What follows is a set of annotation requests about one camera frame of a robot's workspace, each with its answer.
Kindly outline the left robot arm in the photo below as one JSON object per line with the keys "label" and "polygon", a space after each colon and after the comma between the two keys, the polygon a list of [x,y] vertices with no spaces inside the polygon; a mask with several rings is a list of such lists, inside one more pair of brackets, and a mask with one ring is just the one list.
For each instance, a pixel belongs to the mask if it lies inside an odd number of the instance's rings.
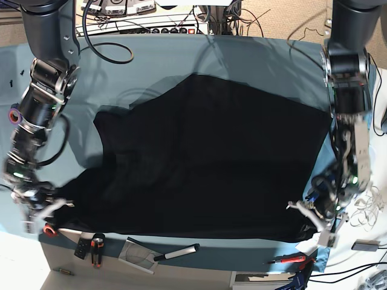
{"label": "left robot arm", "polygon": [[371,56],[366,45],[384,5],[386,1],[333,1],[323,10],[326,39],[316,65],[325,74],[335,160],[311,179],[304,201],[288,204],[316,226],[322,247],[337,245],[338,231],[349,220],[346,207],[370,187]]}

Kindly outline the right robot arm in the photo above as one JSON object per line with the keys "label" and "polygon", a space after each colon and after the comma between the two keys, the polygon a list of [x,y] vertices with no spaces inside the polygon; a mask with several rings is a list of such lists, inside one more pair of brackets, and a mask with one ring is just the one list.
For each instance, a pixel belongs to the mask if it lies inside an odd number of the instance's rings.
{"label": "right robot arm", "polygon": [[53,218],[53,213],[69,201],[58,198],[50,182],[40,181],[36,172],[62,154],[45,161],[36,155],[47,140],[55,121],[70,122],[62,111],[70,99],[80,73],[80,46],[76,38],[75,1],[18,1],[25,34],[34,55],[30,83],[22,100],[11,107],[9,120],[16,125],[11,149],[4,162],[3,177],[11,186],[11,197],[19,204],[27,233],[33,233],[38,220]]}

